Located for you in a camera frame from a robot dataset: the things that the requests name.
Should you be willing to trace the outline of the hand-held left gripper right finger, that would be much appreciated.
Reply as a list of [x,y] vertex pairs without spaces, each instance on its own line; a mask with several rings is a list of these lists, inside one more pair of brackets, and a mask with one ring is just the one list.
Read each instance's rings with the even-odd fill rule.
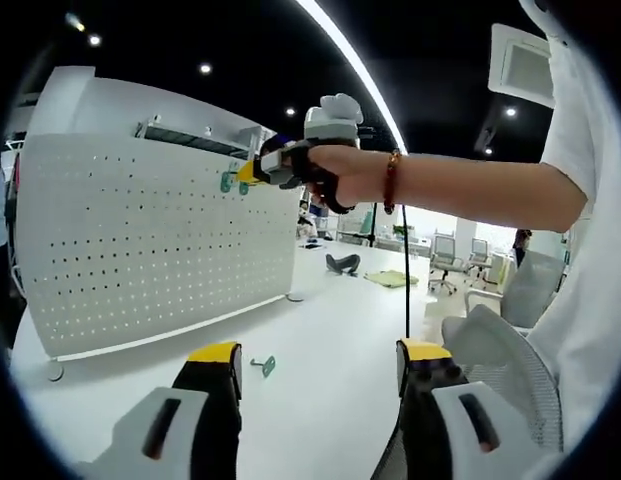
[[397,341],[398,436],[409,479],[515,479],[514,410],[445,348]]

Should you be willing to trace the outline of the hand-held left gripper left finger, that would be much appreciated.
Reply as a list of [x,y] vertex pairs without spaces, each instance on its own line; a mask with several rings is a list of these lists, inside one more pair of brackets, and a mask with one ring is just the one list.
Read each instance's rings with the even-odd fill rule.
[[83,479],[234,479],[242,427],[241,344],[191,353],[170,387],[122,416],[110,446],[81,462]]

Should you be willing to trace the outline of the person's right hand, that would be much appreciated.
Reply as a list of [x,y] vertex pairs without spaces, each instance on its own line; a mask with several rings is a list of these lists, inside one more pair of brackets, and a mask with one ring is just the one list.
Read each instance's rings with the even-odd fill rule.
[[319,145],[303,152],[295,168],[316,204],[343,213],[362,202],[392,200],[400,159],[395,153]]

